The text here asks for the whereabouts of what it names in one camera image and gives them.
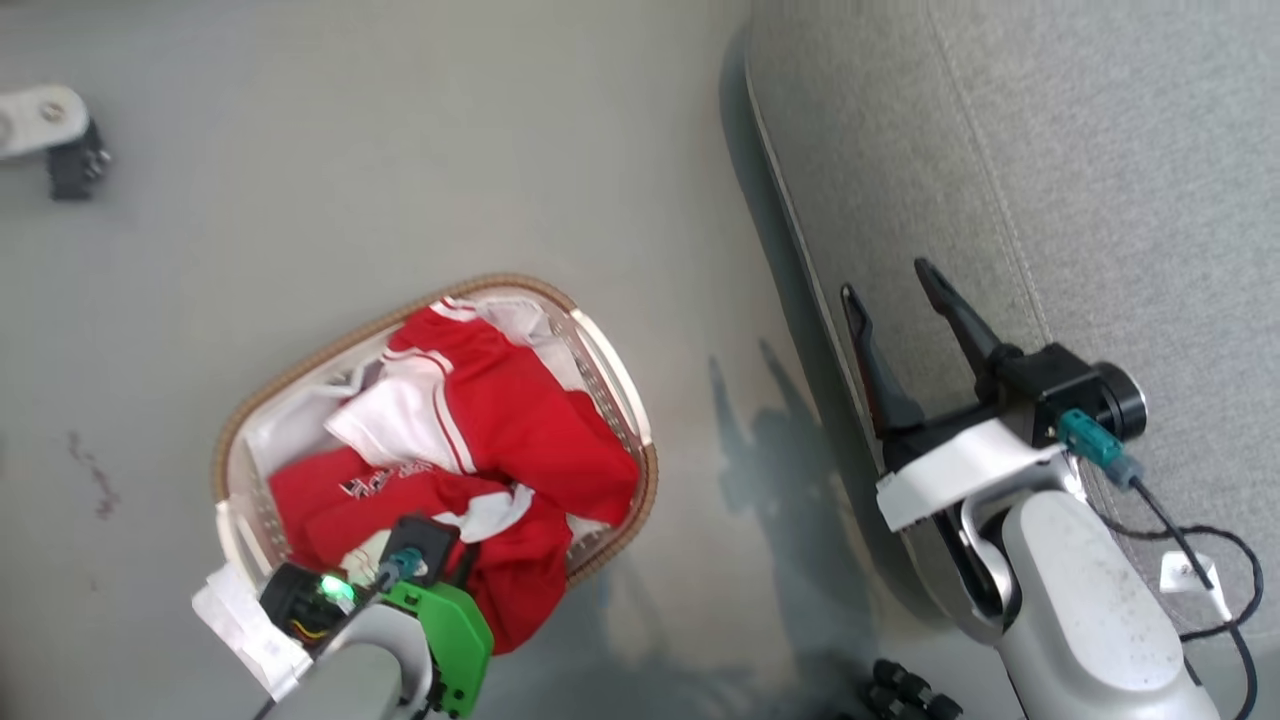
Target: white bracket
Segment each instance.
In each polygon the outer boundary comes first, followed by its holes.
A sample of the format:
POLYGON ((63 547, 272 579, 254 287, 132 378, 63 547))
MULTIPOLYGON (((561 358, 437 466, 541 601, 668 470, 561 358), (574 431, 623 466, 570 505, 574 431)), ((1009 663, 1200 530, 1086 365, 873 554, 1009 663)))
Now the white bracket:
POLYGON ((60 85, 0 95, 0 159, 72 142, 88 131, 88 108, 60 85))
POLYGON ((998 418, 991 419, 884 475, 876 502, 896 533, 1064 450, 1060 443, 1034 448, 998 418))

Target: clothing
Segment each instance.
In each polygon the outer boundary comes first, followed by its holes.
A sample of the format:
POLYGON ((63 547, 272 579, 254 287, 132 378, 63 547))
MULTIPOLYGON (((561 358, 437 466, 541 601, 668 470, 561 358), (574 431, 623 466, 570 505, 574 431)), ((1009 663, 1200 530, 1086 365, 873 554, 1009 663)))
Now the clothing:
POLYGON ((348 447, 270 479, 292 559, 367 584, 410 514, 460 528, 449 565, 508 652, 564 593, 576 539, 626 519, 637 468, 600 418, 568 347, 524 299, 444 299, 413 314, 383 377, 325 428, 348 447))
MULTIPOLYGON (((494 496, 512 498, 507 519, 527 500, 508 527, 499 530, 500 523, 488 524, 495 534, 481 538, 466 583, 494 633, 495 653, 532 637, 564 594, 564 556, 572 542, 564 511, 531 491, 512 493, 500 480, 456 475, 424 461, 371 468, 346 447, 284 468, 270 486, 291 559, 317 571, 352 568, 358 560, 376 566, 385 546, 385 538, 376 544, 378 534, 403 515, 452 514, 466 529, 465 519, 492 506, 494 496), (353 548, 366 548, 371 557, 348 557, 353 548)), ((463 542, 454 546, 447 570, 465 547, 463 542)))
POLYGON ((479 310, 449 300, 420 310, 389 338, 383 363, 383 379, 325 425, 370 465, 498 471, 566 512, 626 519, 636 465, 590 396, 563 389, 531 347, 512 345, 479 310))

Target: green led light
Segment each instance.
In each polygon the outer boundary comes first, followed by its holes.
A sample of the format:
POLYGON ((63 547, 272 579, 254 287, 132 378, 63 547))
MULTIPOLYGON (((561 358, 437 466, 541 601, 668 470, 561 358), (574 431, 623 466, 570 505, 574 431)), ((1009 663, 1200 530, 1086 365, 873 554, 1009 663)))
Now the green led light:
POLYGON ((324 575, 320 578, 320 592, 334 601, 347 598, 351 602, 356 602, 356 588, 347 584, 346 580, 334 578, 333 575, 324 575))

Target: red and white jersey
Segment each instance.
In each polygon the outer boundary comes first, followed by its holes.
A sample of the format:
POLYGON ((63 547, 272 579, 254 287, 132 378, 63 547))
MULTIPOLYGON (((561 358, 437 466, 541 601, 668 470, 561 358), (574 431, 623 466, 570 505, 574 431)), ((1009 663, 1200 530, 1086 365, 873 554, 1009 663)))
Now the red and white jersey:
POLYGON ((637 468, 530 300, 440 300, 387 343, 384 377, 325 427, 374 466, 502 473, 568 514, 626 519, 637 468))

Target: couch seam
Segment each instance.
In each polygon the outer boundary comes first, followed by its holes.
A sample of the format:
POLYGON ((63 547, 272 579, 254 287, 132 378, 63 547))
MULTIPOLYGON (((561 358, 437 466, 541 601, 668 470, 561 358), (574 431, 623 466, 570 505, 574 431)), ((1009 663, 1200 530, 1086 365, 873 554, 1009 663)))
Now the couch seam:
POLYGON ((974 154, 978 159, 978 167, 982 169, 984 182, 983 193, 987 199, 987 211, 991 214, 992 220, 995 220, 996 227, 1001 231, 1001 252, 1005 255, 1005 263, 1009 265, 1009 272, 1021 281, 1023 295, 1018 299, 1021 306, 1023 314, 1028 320, 1036 325, 1037 334, 1039 336, 1041 343, 1047 343, 1052 333, 1048 332, 1048 323, 1044 320, 1044 313, 1039 304, 1039 297, 1036 291, 1036 282, 1030 277, 1030 268, 1027 266, 1027 261, 1023 258, 1018 241, 1018 229, 1014 225, 1014 220, 1009 213, 1007 204, 1000 192, 1000 182, 996 178, 996 170, 988 159, 988 151, 986 142, 982 138, 982 133, 978 128, 978 122, 974 119, 973 106, 969 99, 965 96, 960 87, 960 81, 956 78, 956 70, 951 54, 947 47, 946 37, 942 35, 942 29, 938 27, 937 20, 933 17, 932 3, 925 1, 924 17, 929 26, 931 38, 934 51, 937 53, 937 59, 942 65, 942 76, 946 78, 947 85, 951 87, 948 99, 951 100, 951 109, 960 120, 960 126, 968 131, 966 140, 969 141, 969 151, 974 154))

